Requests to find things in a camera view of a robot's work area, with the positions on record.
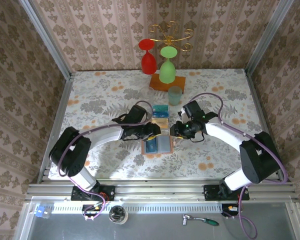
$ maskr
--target green handle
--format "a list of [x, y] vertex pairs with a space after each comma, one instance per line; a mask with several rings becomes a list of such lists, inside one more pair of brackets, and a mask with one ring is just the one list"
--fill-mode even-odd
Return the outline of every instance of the green handle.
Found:
[[219, 226], [219, 223], [215, 220], [212, 220], [212, 219], [209, 219], [209, 218], [206, 218], [205, 221], [204, 221], [206, 224], [210, 224], [212, 226]]

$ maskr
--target gray floor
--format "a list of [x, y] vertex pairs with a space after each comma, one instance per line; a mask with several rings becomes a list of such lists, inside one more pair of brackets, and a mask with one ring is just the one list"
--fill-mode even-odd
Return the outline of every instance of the gray floor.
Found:
[[[220, 214], [193, 214], [216, 220], [220, 226], [201, 221], [182, 225], [182, 214], [129, 214], [123, 225], [110, 222], [107, 214], [85, 221], [79, 214], [53, 214], [49, 219], [35, 217], [29, 240], [245, 240], [239, 220], [226, 220]], [[284, 204], [246, 204], [243, 215], [258, 230], [258, 240], [296, 239]]]

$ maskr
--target floral tablecloth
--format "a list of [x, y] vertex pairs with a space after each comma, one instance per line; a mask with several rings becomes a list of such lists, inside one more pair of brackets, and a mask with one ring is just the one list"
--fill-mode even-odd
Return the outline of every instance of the floral tablecloth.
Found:
[[[251, 134], [262, 130], [243, 69], [177, 70], [177, 76], [186, 77], [185, 89], [180, 104], [169, 107], [170, 126], [194, 95], [212, 92], [224, 100], [225, 121]], [[127, 113], [150, 79], [140, 70], [77, 72], [60, 134], [69, 126], [88, 129]], [[197, 101], [206, 113], [217, 113], [220, 107], [213, 96]], [[155, 91], [152, 104], [168, 104], [168, 93]], [[240, 168], [241, 161], [231, 146], [205, 136], [201, 143], [176, 138], [173, 153], [163, 155], [142, 155], [138, 140], [109, 142], [92, 149], [85, 166], [97, 178], [222, 178]], [[61, 178], [54, 164], [49, 178]]]

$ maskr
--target orange wooden block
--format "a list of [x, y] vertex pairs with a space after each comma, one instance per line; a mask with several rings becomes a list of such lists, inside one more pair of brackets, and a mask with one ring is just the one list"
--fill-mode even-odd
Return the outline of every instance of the orange wooden block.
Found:
[[186, 78], [184, 76], [175, 76], [175, 80], [172, 83], [166, 84], [160, 81], [159, 74], [152, 74], [149, 87], [157, 91], [168, 92], [169, 88], [178, 86], [182, 89], [182, 93], [185, 91]]

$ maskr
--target white cable tray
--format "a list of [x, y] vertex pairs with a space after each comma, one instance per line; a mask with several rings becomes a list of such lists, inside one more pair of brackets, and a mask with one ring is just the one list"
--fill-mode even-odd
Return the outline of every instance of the white cable tray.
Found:
[[[202, 204], [118, 204], [108, 203], [102, 214], [108, 214], [113, 206], [121, 205], [130, 214], [189, 214], [189, 213], [222, 213], [221, 203], [202, 203]], [[35, 208], [42, 206], [52, 209], [52, 214], [81, 214], [83, 203], [55, 203], [38, 204]]]

